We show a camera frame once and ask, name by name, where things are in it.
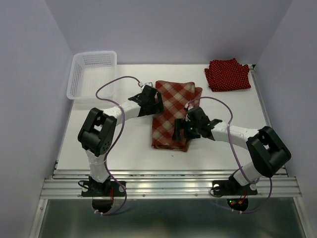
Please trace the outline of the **red plaid skirt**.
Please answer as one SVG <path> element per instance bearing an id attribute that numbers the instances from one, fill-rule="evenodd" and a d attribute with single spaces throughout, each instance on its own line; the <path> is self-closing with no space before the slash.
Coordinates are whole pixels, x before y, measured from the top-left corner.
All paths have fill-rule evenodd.
<path id="1" fill-rule="evenodd" d="M 177 83 L 158 80 L 155 87 L 161 93 L 164 111 L 153 116 L 152 147 L 154 149 L 177 150 L 187 152 L 189 142 L 185 138 L 172 139 L 176 119 L 186 117 L 185 105 L 201 97 L 203 89 L 194 82 Z"/>

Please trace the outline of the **red polka dot skirt pile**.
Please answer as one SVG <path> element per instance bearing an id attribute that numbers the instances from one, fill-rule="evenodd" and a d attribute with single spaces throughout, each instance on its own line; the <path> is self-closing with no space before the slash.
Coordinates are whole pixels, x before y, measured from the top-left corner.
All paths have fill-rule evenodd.
<path id="1" fill-rule="evenodd" d="M 218 92 L 250 89 L 249 66 L 240 64 L 236 58 L 229 60 L 212 60 L 208 67 L 213 76 L 214 86 Z"/>

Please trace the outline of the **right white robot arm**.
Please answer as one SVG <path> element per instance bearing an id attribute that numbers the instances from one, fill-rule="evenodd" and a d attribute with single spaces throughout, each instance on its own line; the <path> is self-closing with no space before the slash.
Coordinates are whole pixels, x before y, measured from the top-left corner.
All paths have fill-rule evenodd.
<path id="1" fill-rule="evenodd" d="M 291 153 L 273 128 L 248 129 L 230 126 L 220 119 L 210 120 L 202 108 L 193 107 L 184 119 L 176 119 L 172 139 L 206 138 L 228 142 L 248 150 L 251 162 L 236 170 L 228 179 L 212 183 L 215 196 L 234 196 L 242 192 L 256 195 L 251 183 L 261 177 L 271 178 L 290 159 Z"/>

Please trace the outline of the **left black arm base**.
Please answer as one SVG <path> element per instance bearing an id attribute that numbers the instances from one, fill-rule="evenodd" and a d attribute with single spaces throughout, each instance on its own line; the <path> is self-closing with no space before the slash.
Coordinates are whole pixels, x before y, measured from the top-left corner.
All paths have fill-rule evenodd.
<path id="1" fill-rule="evenodd" d="M 118 183 L 106 180 L 104 183 L 94 180 L 80 180 L 78 185 L 81 187 L 82 197 L 124 197 L 125 192 Z"/>

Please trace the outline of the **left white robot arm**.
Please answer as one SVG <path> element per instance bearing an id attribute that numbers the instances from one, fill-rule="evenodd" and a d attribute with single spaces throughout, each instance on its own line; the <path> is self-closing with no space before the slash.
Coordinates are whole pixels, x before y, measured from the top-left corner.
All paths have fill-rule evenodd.
<path id="1" fill-rule="evenodd" d="M 115 128 L 133 118 L 150 116 L 164 111 L 161 93 L 144 85 L 141 93 L 130 97 L 121 105 L 106 110 L 92 108 L 78 134 L 78 141 L 85 150 L 89 166 L 89 180 L 83 187 L 106 195 L 110 191 L 110 175 L 105 168 L 105 155 L 113 147 Z"/>

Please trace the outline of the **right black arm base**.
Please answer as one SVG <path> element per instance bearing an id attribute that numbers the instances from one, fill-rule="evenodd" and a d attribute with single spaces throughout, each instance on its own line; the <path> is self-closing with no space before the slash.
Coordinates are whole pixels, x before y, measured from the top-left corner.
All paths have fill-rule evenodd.
<path id="1" fill-rule="evenodd" d="M 210 189 L 210 194 L 215 197 L 222 196 L 239 196 L 244 195 L 257 195 L 257 189 L 252 190 L 250 185 L 241 186 L 238 182 L 231 180 L 214 180 Z"/>

